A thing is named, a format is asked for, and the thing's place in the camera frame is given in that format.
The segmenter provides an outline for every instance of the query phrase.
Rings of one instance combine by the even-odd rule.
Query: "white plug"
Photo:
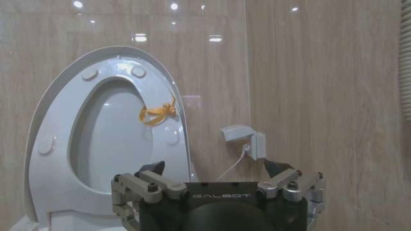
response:
[[[222,129],[226,141],[250,140],[247,154],[254,160],[266,158],[266,135],[246,125],[234,125]]]

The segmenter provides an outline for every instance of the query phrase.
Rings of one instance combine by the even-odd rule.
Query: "screw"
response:
[[[147,190],[148,190],[148,192],[154,193],[154,192],[156,192],[156,191],[158,191],[158,189],[159,189],[158,184],[156,184],[156,183],[154,183],[154,182],[151,182],[151,183],[148,184],[148,186],[147,186]]]
[[[287,188],[293,190],[298,189],[298,183],[295,181],[291,181],[287,185]]]
[[[119,182],[120,174],[115,175],[115,182]]]

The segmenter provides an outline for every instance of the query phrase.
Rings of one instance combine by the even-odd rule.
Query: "marble tile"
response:
[[[401,2],[355,2],[355,11],[358,207],[410,228],[411,128],[398,94]]]
[[[269,157],[303,172],[323,171],[341,182],[329,191],[354,203],[351,5],[262,0],[246,6],[251,118],[267,135]]]
[[[67,65],[100,47],[139,47],[170,70],[184,96],[199,178],[215,180],[236,161],[240,145],[226,145],[220,128],[250,124],[243,1],[216,7],[176,2],[179,10],[170,12],[171,1],[160,0],[88,0],[82,10],[72,1],[0,0],[0,181],[12,185],[0,188],[0,230],[24,214],[16,182],[38,101]],[[135,41],[140,33],[146,42]],[[211,35],[222,41],[210,41]],[[257,178],[255,167],[246,159],[226,179]]]
[[[246,14],[252,126],[273,160],[325,172],[319,230],[409,230],[401,2],[257,0]]]

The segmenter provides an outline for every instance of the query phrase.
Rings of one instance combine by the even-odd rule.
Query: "toilet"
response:
[[[139,121],[143,107],[174,99],[175,116],[155,125]],[[39,102],[26,154],[26,210],[38,229],[124,230],[112,213],[116,174],[163,160],[167,178],[195,180],[182,97],[160,62],[123,46],[79,58]]]

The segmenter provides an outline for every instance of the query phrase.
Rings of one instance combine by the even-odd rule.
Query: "white cable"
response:
[[[219,181],[219,180],[226,176],[226,174],[234,169],[234,167],[239,164],[239,162],[240,162],[242,159],[244,158],[246,153],[247,153],[248,151],[250,151],[250,145],[248,145],[248,144],[244,144],[244,145],[243,145],[242,155],[240,155],[238,161],[234,163],[234,165],[230,167],[230,169],[227,169],[227,171],[219,176],[219,178],[218,178],[215,181]]]

